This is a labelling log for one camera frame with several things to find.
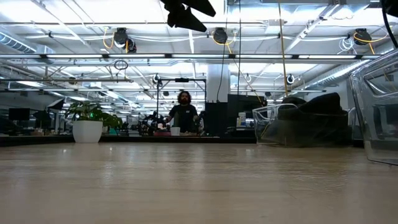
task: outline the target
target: potted plant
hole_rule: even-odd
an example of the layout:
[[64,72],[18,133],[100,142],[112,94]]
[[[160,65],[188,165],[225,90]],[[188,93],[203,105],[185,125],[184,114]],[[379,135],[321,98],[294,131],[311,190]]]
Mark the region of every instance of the potted plant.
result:
[[99,103],[90,101],[76,102],[65,113],[67,118],[73,115],[73,138],[77,143],[97,143],[103,126],[120,126],[122,120],[116,115],[104,113]]

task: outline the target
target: green leaves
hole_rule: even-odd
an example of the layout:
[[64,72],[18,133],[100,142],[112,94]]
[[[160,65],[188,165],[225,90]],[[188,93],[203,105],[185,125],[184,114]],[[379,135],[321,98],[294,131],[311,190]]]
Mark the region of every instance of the green leaves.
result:
[[73,121],[102,121],[104,126],[116,128],[122,125],[122,119],[116,115],[105,113],[99,103],[90,101],[79,101],[70,105],[65,117],[73,115]]

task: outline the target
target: curly hair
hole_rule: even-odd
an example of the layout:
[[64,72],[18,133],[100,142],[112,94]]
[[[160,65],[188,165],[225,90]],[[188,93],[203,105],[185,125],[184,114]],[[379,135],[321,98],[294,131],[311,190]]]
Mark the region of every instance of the curly hair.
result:
[[188,91],[181,91],[180,94],[178,94],[178,103],[181,103],[181,96],[183,93],[186,93],[188,95],[188,103],[191,103],[191,94],[189,94]]

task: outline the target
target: man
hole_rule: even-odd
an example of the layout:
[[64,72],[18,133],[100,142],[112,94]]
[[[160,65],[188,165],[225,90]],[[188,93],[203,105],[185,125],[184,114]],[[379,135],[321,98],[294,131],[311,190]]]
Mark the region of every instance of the man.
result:
[[191,95],[187,91],[182,91],[178,95],[177,106],[174,106],[167,117],[167,122],[174,118],[174,126],[180,127],[180,132],[191,132],[193,130],[193,121],[198,119],[197,109],[191,105]]

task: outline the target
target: table surface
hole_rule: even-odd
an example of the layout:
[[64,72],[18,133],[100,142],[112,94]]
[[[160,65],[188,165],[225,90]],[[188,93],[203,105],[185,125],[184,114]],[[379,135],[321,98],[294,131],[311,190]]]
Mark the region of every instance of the table surface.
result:
[[0,150],[2,223],[396,223],[363,149],[46,144]]

